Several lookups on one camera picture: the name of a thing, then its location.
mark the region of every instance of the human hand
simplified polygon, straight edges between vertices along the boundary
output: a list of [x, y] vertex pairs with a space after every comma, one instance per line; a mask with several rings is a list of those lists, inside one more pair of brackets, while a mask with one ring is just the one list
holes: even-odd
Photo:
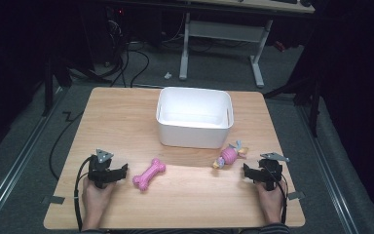
[[104, 189], [97, 188], [93, 181], [84, 178], [83, 202], [86, 210], [82, 231], [99, 228], [102, 215], [104, 214], [111, 199], [112, 190], [116, 183], [107, 184]]
[[[255, 181], [259, 194], [260, 207], [267, 224], [281, 222], [281, 209], [283, 207], [283, 195], [281, 189], [276, 186], [274, 190], [267, 191], [266, 184]], [[280, 181], [281, 188], [286, 191], [286, 184]]]

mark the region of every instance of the small toy figure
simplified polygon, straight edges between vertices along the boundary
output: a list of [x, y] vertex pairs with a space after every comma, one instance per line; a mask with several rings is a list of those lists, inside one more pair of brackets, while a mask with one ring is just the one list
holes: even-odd
[[154, 158], [151, 162], [150, 168], [147, 169], [142, 175], [136, 175], [132, 178], [132, 182], [141, 191], [145, 191], [148, 188], [148, 182], [157, 173], [162, 173], [166, 170], [166, 164], [160, 162], [158, 158]]
[[224, 165], [233, 164], [238, 156], [245, 158], [245, 154], [248, 151], [247, 147], [242, 147], [242, 142], [240, 140], [236, 141], [237, 147], [229, 144], [229, 146], [221, 151], [220, 157], [218, 157], [214, 163], [213, 167], [215, 169], [221, 169]]

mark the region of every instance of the white plastic bin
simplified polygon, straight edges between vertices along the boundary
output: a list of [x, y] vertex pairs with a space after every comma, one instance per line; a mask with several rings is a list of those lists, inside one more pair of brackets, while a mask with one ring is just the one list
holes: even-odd
[[160, 142], [169, 146], [220, 148], [233, 126], [233, 106], [223, 91], [164, 88], [156, 113]]

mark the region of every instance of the gray carpet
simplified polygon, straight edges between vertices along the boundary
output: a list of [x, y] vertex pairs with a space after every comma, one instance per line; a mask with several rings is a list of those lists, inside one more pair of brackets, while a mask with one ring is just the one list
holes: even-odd
[[[147, 69], [134, 81], [135, 86], [184, 86], [218, 90], [257, 91], [267, 93], [284, 85], [290, 72], [299, 58], [302, 47], [289, 49], [283, 53], [273, 47], [267, 47], [260, 59], [260, 67], [265, 79], [265, 88], [258, 89], [252, 76], [248, 53], [253, 45], [230, 48], [212, 45], [205, 52], [207, 44], [202, 42], [192, 46], [189, 74], [186, 81], [178, 80], [180, 48], [151, 48], [147, 45], [134, 44], [131, 48], [144, 53], [149, 58]], [[131, 78], [143, 69], [146, 57], [139, 53], [130, 53], [128, 69], [125, 72], [127, 86]], [[169, 72], [172, 78], [164, 79]], [[117, 87], [124, 85], [122, 79]], [[49, 169], [50, 152], [62, 130], [69, 124], [64, 111], [71, 112], [74, 118], [82, 112], [93, 87], [107, 86], [88, 79], [74, 79], [72, 87], [62, 92], [65, 97], [59, 102], [54, 114], [42, 135], [31, 151], [30, 159], [22, 171], [15, 187], [0, 211], [0, 233], [74, 233], [74, 231], [53, 231], [43, 226], [48, 205], [41, 203], [44, 196], [53, 195], [56, 180]], [[35, 99], [13, 123], [10, 132], [0, 144], [0, 184], [4, 180], [17, 157], [39, 121], [44, 110], [43, 88]], [[318, 118], [318, 138], [312, 139], [306, 129], [303, 116], [305, 108], [294, 106], [292, 95], [280, 95], [267, 99], [269, 111], [278, 134], [282, 151], [291, 158], [288, 164], [292, 179], [298, 191], [304, 192], [306, 198], [301, 200], [306, 224], [292, 228], [292, 233], [348, 233], [341, 221], [338, 210], [332, 199], [325, 177], [318, 160], [318, 144], [325, 155], [343, 198], [354, 218], [357, 233], [374, 233], [374, 209], [366, 191], [353, 169], [340, 140], [333, 129], [331, 120], [323, 101], [320, 103]], [[72, 143], [79, 120], [74, 122], [56, 145], [53, 154], [53, 167], [59, 175], [65, 157]]]

